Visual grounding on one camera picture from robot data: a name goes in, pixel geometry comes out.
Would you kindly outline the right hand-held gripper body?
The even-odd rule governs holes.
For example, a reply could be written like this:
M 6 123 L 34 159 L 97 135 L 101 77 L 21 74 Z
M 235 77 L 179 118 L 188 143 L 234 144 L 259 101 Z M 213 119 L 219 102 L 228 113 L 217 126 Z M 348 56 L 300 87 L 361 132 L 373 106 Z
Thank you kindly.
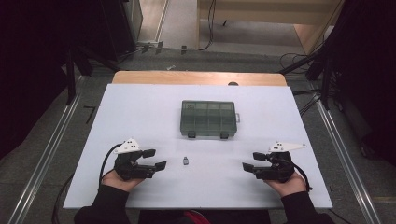
M 290 155 L 292 150 L 305 147 L 306 144 L 284 142 L 276 142 L 273 146 L 269 147 L 267 160 L 271 163 L 271 166 L 262 172 L 263 179 L 285 183 L 295 171 L 298 171 L 303 178 L 306 178 L 304 170 L 292 161 Z

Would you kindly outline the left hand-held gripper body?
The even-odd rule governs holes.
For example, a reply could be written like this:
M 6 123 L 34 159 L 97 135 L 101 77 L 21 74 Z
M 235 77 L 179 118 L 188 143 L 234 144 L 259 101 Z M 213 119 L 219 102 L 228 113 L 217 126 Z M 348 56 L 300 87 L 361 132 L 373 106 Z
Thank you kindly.
M 130 138 L 117 146 L 114 153 L 117 155 L 114 170 L 123 180 L 145 179 L 145 168 L 147 165 L 139 165 L 137 160 L 138 152 L 143 150 L 137 141 Z

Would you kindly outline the grey transparent compartment box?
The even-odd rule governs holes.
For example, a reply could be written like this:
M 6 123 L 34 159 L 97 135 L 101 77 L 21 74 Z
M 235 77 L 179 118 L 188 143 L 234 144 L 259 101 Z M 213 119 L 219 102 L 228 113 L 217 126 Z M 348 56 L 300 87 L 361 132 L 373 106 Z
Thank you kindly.
M 237 132 L 234 102 L 184 100 L 179 129 L 188 138 L 234 137 Z

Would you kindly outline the person's left hand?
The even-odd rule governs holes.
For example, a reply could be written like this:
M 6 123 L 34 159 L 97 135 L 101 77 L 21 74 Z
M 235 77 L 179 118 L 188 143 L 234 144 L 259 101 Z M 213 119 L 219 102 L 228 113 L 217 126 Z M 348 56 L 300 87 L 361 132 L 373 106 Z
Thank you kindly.
M 102 178 L 102 184 L 112 188 L 131 192 L 136 186 L 143 182 L 143 179 L 123 180 L 116 171 L 108 172 Z

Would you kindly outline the person's right hand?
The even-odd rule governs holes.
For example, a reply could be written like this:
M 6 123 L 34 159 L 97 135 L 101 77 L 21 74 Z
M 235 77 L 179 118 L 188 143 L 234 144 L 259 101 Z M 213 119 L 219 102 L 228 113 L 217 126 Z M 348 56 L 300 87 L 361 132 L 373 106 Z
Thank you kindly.
M 275 180 L 264 180 L 264 183 L 274 189 L 280 197 L 306 191 L 304 179 L 296 172 L 294 172 L 290 179 L 285 183 L 280 183 Z

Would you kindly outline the white table board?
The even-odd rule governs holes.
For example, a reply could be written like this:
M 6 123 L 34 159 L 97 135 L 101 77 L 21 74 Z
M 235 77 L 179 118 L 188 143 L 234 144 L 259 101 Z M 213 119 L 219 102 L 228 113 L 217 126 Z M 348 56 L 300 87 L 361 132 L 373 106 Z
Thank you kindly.
M 234 102 L 240 116 L 229 140 L 189 139 L 179 130 L 184 100 Z M 265 153 L 276 142 L 306 144 L 292 160 L 306 173 L 309 195 L 317 208 L 332 201 L 288 87 L 110 84 L 94 119 L 64 205 L 80 208 L 93 202 L 99 174 L 111 169 L 108 151 L 129 138 L 156 154 L 147 164 L 165 161 L 164 170 L 133 189 L 127 205 L 139 209 L 279 208 L 277 193 L 242 163 L 257 165 L 254 152 Z M 188 157 L 189 165 L 183 165 Z

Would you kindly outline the person's dark clothing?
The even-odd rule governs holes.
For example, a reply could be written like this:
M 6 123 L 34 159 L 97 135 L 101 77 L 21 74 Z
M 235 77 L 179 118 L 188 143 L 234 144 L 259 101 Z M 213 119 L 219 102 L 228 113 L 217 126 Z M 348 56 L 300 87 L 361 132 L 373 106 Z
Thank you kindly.
M 189 210 L 143 210 L 138 224 L 193 224 L 184 216 Z M 205 216 L 211 224 L 271 224 L 266 210 L 194 210 Z

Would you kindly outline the red cloth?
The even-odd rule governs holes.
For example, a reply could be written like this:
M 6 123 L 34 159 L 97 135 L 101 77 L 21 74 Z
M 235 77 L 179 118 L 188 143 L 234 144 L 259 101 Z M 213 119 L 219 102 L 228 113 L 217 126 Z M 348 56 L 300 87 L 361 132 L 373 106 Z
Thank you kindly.
M 185 211 L 184 216 L 189 218 L 193 224 L 211 224 L 205 216 L 194 210 Z

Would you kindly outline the black metal stand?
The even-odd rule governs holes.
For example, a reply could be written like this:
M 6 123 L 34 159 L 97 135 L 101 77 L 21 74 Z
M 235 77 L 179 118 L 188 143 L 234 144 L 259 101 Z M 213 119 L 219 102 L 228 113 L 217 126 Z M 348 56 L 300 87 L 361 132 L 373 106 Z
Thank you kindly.
M 84 46 L 71 46 L 65 54 L 65 66 L 66 66 L 66 80 L 67 80 L 67 92 L 68 97 L 66 103 L 70 105 L 72 101 L 77 97 L 77 84 L 75 76 L 75 68 L 83 76 L 90 76 L 93 71 L 93 67 L 90 63 L 90 59 L 94 59 L 99 64 L 106 68 L 109 68 L 113 72 L 120 71 L 120 68 L 111 61 L 105 59 L 93 50 Z
M 317 80 L 319 76 L 322 76 L 319 100 L 326 109 L 329 109 L 328 98 L 330 96 L 332 58 L 328 55 L 328 51 L 325 47 L 320 47 L 311 54 L 305 55 L 300 61 L 282 68 L 279 74 L 285 76 L 309 63 L 310 66 L 305 72 L 305 78 L 308 81 L 314 81 Z

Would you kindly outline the dark cabinet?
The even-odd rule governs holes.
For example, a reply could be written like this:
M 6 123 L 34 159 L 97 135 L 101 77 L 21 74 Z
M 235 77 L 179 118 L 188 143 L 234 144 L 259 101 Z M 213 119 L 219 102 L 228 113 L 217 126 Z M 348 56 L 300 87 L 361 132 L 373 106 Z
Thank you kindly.
M 110 59 L 136 50 L 143 13 L 140 0 L 100 0 L 110 40 Z

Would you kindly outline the black curtain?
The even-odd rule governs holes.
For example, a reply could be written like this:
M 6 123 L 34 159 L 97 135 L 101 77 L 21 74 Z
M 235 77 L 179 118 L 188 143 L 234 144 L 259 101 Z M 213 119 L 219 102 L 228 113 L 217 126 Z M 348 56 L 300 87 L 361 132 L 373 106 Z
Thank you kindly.
M 105 5 L 117 0 L 0 0 L 0 159 L 19 146 L 66 88 L 80 48 L 114 60 Z
M 346 0 L 306 77 L 324 69 L 363 155 L 396 166 L 396 0 Z

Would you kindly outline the light wooden furniture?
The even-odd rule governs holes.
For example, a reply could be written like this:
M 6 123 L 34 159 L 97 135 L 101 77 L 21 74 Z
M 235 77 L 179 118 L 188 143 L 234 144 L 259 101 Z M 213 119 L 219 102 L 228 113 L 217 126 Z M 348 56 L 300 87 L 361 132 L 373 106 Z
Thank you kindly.
M 335 25 L 345 0 L 216 0 L 214 18 L 293 24 L 306 54 Z

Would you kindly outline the aluminium floor rail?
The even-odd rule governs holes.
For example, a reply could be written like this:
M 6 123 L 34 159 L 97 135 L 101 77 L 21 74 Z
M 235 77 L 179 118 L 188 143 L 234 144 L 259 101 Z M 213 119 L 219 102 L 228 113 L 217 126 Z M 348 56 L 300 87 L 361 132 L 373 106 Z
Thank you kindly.
M 317 104 L 319 114 L 322 117 L 324 125 L 328 130 L 329 136 L 332 139 L 332 144 L 339 158 L 339 161 L 344 169 L 348 183 L 353 191 L 353 194 L 360 206 L 362 214 L 367 224 L 382 224 L 381 218 L 379 217 L 374 202 L 364 186 L 360 174 L 351 159 L 347 147 L 339 133 L 332 113 L 329 109 L 326 109 L 321 102 Z
M 38 161 L 29 181 L 23 188 L 20 198 L 10 216 L 7 224 L 22 224 L 38 190 L 44 180 L 44 177 L 50 167 L 50 164 L 58 150 L 58 147 L 64 137 L 64 133 L 73 117 L 77 105 L 80 101 L 82 89 L 85 87 L 87 77 L 80 76 L 76 83 L 77 93 L 69 105 L 64 108 L 64 111 L 59 118 L 57 125 L 46 144 L 46 147 Z

